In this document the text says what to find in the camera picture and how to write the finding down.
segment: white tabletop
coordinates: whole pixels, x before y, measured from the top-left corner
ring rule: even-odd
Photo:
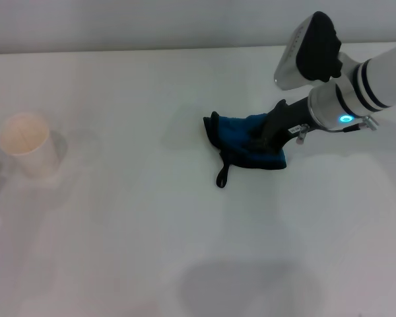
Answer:
[[[0,153],[0,317],[396,316],[396,107],[215,186],[202,117],[310,91],[282,50],[0,55],[0,121],[40,111],[63,157],[34,182]]]

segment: paper cup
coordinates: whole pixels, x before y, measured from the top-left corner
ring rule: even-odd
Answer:
[[[30,178],[50,176],[59,167],[47,121],[39,114],[21,113],[7,119],[0,127],[0,147]]]

